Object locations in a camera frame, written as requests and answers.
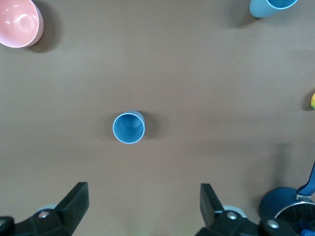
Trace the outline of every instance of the light blue cup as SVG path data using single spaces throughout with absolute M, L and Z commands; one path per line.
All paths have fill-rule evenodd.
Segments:
M 298 0 L 251 0 L 250 13 L 256 18 L 263 18 L 286 10 Z
M 138 111 L 127 111 L 119 115 L 113 123 L 115 137 L 124 144 L 139 142 L 145 132 L 143 116 Z

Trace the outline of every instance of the dark blue object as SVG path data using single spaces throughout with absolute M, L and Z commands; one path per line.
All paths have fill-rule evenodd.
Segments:
M 315 192 L 314 169 L 315 163 L 309 181 L 298 190 L 282 187 L 267 193 L 259 205 L 260 218 L 282 219 L 298 234 L 304 230 L 315 231 L 315 203 L 310 200 Z
M 310 231 L 310 230 L 303 230 L 301 232 L 300 236 L 315 236 L 315 232 L 314 231 Z

